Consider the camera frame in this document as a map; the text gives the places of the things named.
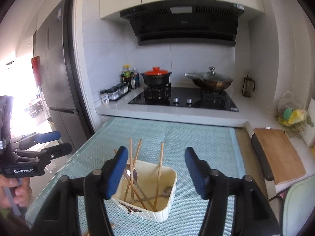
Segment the person left hand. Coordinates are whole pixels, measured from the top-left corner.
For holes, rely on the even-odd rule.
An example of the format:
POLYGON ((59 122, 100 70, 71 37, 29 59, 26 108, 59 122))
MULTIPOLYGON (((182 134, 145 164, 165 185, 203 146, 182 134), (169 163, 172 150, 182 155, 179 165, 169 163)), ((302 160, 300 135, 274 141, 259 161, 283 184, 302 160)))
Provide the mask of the person left hand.
POLYGON ((22 179, 22 184, 21 186, 18 186, 18 182, 16 178, 6 178, 3 175, 1 175, 1 207, 8 209, 11 207, 11 204, 8 200, 8 197, 4 191, 4 188, 14 188, 14 194, 15 197, 13 198, 14 203, 16 205, 19 205, 20 207, 28 207, 31 198, 32 198, 32 190, 30 187, 30 181, 31 179, 29 177, 25 177, 22 179))

